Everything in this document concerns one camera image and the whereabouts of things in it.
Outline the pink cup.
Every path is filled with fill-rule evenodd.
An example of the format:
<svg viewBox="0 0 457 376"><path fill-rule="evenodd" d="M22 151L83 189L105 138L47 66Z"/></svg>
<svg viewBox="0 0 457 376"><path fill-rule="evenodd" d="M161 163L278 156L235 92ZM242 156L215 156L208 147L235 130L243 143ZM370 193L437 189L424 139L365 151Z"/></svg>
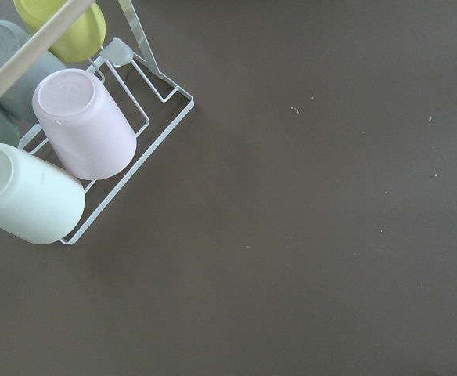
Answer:
<svg viewBox="0 0 457 376"><path fill-rule="evenodd" d="M84 180L122 172L135 156L135 132L104 84L81 69L50 74L32 107L63 167Z"/></svg>

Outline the white cup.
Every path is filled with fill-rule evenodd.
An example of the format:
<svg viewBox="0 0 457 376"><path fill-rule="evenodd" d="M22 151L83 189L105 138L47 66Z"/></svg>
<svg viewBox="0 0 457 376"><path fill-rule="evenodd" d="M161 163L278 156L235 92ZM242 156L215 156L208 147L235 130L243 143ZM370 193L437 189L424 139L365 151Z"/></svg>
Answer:
<svg viewBox="0 0 457 376"><path fill-rule="evenodd" d="M24 150L0 143L0 228L32 244L70 233L85 209L80 181Z"/></svg>

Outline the yellow cup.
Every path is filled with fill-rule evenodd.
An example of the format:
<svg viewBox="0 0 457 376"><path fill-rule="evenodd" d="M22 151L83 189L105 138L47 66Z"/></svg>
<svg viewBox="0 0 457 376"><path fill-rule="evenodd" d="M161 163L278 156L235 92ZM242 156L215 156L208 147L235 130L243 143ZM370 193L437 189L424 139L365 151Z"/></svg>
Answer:
<svg viewBox="0 0 457 376"><path fill-rule="evenodd" d="M14 0L17 13L31 35L66 3L64 0ZM106 37L106 21L94 2L49 48L65 63L79 63L94 56Z"/></svg>

